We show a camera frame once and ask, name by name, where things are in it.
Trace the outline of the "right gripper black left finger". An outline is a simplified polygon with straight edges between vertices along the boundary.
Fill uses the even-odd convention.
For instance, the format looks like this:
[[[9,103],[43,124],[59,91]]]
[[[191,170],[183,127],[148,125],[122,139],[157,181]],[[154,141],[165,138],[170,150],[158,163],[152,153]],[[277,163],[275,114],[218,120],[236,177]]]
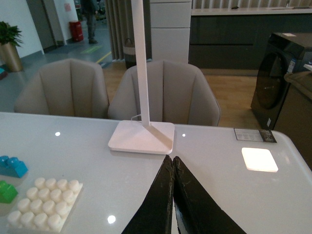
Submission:
[[[166,155],[143,203],[122,232],[124,234],[170,234],[173,194],[173,162]]]

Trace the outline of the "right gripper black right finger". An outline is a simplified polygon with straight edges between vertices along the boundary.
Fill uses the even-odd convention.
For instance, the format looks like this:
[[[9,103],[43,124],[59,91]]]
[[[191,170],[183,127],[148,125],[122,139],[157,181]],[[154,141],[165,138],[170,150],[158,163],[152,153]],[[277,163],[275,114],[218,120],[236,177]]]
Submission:
[[[244,234],[204,189],[184,162],[173,160],[174,202],[180,234]]]

